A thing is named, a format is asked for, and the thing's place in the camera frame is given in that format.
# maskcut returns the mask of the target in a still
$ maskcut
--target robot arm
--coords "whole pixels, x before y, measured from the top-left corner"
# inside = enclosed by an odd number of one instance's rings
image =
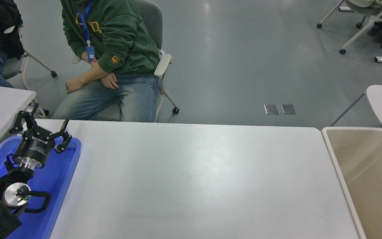
[[[22,223],[18,217],[23,213],[39,213],[44,211],[51,199],[48,192],[33,191],[27,185],[33,178],[34,170],[45,166],[49,153],[54,148],[56,153],[62,153],[67,148],[72,136],[66,131],[68,120],[64,121],[59,132],[52,133],[39,127],[33,117],[38,104],[32,112],[20,111],[14,121],[10,133],[23,131],[23,121],[27,130],[23,132],[22,140],[14,155],[8,155],[5,167],[7,174],[0,177],[0,239],[6,238]],[[55,139],[63,138],[60,145],[55,144]],[[30,197],[44,197],[44,203],[39,209],[30,209]]]

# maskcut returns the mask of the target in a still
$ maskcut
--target jeans pocket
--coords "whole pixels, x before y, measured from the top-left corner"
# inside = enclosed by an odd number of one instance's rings
[[[134,76],[134,84],[150,84],[154,85],[155,75],[138,74]]]

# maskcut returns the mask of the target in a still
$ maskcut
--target hoodie logo patch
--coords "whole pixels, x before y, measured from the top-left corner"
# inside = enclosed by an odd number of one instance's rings
[[[110,60],[111,63],[113,64],[117,64],[119,63],[120,59],[117,57],[117,56],[113,56],[112,59]]]
[[[82,20],[81,20],[81,18],[80,18],[80,16],[79,16],[79,13],[76,13],[76,19],[75,19],[75,22],[76,22],[76,24],[78,24],[78,25],[83,25]],[[102,31],[101,28],[100,28],[100,24],[99,24],[98,22],[88,22],[88,26],[91,27],[91,29],[92,29],[93,32],[98,32],[98,33],[100,33],[100,34],[103,33],[103,31]]]

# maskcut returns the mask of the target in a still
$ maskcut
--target shoe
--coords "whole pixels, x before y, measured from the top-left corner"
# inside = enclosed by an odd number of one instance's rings
[[[378,33],[380,32],[380,28],[379,27],[377,27],[377,26],[373,26],[373,27],[371,27],[371,29],[368,31],[368,36],[372,36],[372,37],[374,37],[374,36],[376,36],[376,35],[378,35]]]

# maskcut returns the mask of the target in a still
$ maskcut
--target hoodie sleeve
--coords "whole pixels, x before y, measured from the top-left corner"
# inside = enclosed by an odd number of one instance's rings
[[[82,53],[86,50],[86,46],[83,44],[78,35],[74,32],[72,24],[72,19],[70,19],[65,12],[65,8],[62,10],[62,18],[63,18],[63,30],[64,35],[67,38],[67,43],[70,48],[73,50],[76,56],[81,57]]]
[[[98,64],[105,72],[113,72],[124,65],[134,43],[139,23],[138,5],[132,1],[107,6],[101,25],[104,53]]]

